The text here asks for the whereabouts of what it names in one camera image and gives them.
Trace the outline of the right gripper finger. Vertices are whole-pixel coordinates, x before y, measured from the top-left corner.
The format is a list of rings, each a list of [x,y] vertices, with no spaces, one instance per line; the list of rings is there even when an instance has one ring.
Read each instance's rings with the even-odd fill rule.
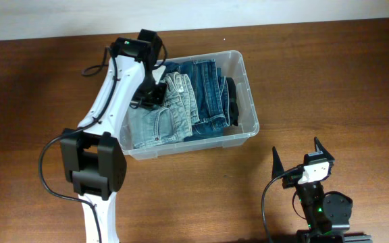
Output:
[[[335,162],[335,158],[326,150],[317,137],[314,138],[315,150],[326,157],[329,162]]]
[[[271,178],[275,179],[280,177],[284,173],[284,168],[280,159],[280,156],[276,150],[276,147],[272,147],[273,164],[271,169]]]

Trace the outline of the light blue jeans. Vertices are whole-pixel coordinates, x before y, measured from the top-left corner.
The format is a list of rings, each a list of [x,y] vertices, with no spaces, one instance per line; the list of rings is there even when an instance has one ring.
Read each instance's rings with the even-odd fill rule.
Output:
[[[192,125],[200,121],[195,93],[186,74],[164,76],[166,84],[162,106],[128,110],[132,145],[145,149],[162,144],[182,142],[193,135]]]

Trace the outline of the dark blue jeans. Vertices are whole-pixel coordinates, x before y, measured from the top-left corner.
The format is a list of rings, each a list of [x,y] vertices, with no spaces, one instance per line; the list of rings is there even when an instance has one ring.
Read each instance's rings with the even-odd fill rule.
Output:
[[[167,62],[166,72],[186,74],[194,91],[199,121],[192,125],[192,136],[185,141],[214,138],[223,135],[230,125],[230,98],[226,78],[214,59],[184,63]]]

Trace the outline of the dark garment with band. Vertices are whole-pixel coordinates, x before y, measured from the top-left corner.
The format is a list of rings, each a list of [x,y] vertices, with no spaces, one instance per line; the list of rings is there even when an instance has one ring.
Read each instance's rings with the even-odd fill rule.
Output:
[[[237,92],[236,85],[232,78],[227,77],[226,82],[228,84],[229,92],[229,115],[230,115],[230,125],[238,126],[238,103],[237,103]]]

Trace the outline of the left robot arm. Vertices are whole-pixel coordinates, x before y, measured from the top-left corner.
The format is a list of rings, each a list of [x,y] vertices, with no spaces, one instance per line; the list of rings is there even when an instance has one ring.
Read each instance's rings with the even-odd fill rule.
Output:
[[[105,51],[107,74],[86,117],[60,141],[66,180],[84,211],[87,242],[118,242],[116,194],[127,170],[120,132],[130,108],[152,109],[164,102],[164,44],[152,30],[136,39],[119,37]]]

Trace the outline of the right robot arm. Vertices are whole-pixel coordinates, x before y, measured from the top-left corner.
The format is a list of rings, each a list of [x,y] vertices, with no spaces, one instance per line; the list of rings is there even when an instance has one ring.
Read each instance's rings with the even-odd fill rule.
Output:
[[[273,148],[271,180],[282,180],[282,187],[294,188],[299,198],[308,229],[296,232],[297,242],[344,242],[353,200],[340,192],[323,190],[321,183],[330,177],[335,158],[318,138],[314,138],[314,146],[315,151],[307,153],[303,163],[287,171]]]

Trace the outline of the clear plastic storage bin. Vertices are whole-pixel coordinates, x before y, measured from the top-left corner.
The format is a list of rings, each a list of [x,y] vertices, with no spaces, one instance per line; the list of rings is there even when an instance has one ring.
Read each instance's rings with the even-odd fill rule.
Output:
[[[255,136],[259,132],[259,121],[242,54],[236,50],[229,50],[202,55],[175,57],[171,58],[170,61],[174,63],[184,63],[185,61],[201,59],[216,60],[217,66],[222,69],[222,74],[229,76],[234,80],[237,91],[236,101],[239,110],[238,125],[224,128],[221,136],[215,136],[213,138],[135,149],[132,146],[132,135],[129,128],[130,121],[126,117],[120,132],[120,145],[126,156],[130,155],[134,159],[140,161],[164,155],[212,149],[215,147],[227,148],[240,146],[244,144],[247,139]]]

